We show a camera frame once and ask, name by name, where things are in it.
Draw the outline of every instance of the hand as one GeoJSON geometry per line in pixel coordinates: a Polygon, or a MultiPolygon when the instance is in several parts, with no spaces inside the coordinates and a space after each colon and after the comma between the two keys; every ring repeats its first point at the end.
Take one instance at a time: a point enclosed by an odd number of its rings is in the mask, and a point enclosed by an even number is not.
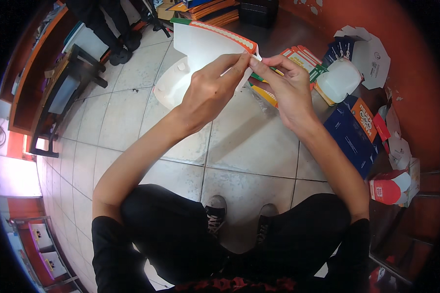
{"type": "Polygon", "coordinates": [[[250,55],[224,54],[194,72],[184,98],[173,109],[186,126],[186,135],[201,130],[227,105],[248,67],[250,55]]]}
{"type": "Polygon", "coordinates": [[[295,132],[300,138],[311,122],[317,122],[317,116],[311,104],[310,76],[298,64],[283,55],[263,58],[262,62],[251,57],[251,69],[268,83],[255,78],[249,81],[275,95],[282,123],[295,132]],[[284,76],[272,71],[269,67],[280,70],[284,76]]]}

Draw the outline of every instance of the right hand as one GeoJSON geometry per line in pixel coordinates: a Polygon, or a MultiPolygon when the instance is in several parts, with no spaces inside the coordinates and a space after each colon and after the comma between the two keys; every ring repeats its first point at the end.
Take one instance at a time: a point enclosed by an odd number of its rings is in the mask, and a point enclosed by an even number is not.
{"type": "Polygon", "coordinates": [[[310,123],[318,121],[311,104],[308,72],[283,55],[263,58],[262,62],[251,57],[249,66],[268,82],[249,78],[252,84],[275,95],[282,123],[297,136],[304,135],[310,123]],[[272,71],[269,67],[277,68],[284,76],[272,71]]]}

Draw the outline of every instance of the fingernail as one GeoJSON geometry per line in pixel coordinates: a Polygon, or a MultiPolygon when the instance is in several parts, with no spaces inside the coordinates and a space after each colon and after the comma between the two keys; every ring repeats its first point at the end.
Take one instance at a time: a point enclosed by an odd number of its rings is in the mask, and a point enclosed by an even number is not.
{"type": "Polygon", "coordinates": [[[256,58],[254,58],[254,57],[251,57],[250,58],[250,62],[249,62],[249,64],[250,64],[250,66],[252,66],[252,67],[256,67],[256,65],[258,64],[258,60],[256,59],[256,58]]]}

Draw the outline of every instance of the black shoe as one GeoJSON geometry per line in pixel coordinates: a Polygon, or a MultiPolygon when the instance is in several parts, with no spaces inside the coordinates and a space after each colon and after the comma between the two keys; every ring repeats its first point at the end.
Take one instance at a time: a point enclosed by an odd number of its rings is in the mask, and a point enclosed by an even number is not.
{"type": "Polygon", "coordinates": [[[142,33],[139,31],[130,31],[124,37],[124,45],[126,45],[129,52],[133,52],[140,47],[140,40],[142,39],[142,33]]]}
{"type": "Polygon", "coordinates": [[[132,57],[132,52],[123,49],[119,54],[111,53],[111,55],[109,56],[109,63],[111,63],[111,65],[113,66],[117,66],[119,64],[126,64],[131,57],[132,57]]]}
{"type": "Polygon", "coordinates": [[[279,214],[273,203],[268,203],[261,208],[259,212],[258,231],[256,235],[256,245],[261,244],[267,237],[269,231],[271,217],[279,214]]]}
{"type": "Polygon", "coordinates": [[[212,196],[205,205],[205,212],[208,217],[208,232],[217,238],[227,215],[227,202],[223,196],[212,196]]]}

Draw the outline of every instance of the shoelace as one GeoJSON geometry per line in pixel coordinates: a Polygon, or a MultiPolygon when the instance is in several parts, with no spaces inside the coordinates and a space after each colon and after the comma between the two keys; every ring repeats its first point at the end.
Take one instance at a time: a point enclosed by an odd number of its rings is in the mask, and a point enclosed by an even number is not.
{"type": "Polygon", "coordinates": [[[221,222],[223,219],[214,215],[207,215],[209,218],[209,233],[212,235],[216,235],[217,231],[223,226],[224,222],[221,222]]]}
{"type": "Polygon", "coordinates": [[[264,241],[265,236],[267,235],[267,229],[269,225],[261,225],[261,229],[259,230],[258,234],[258,243],[261,243],[264,241]]]}

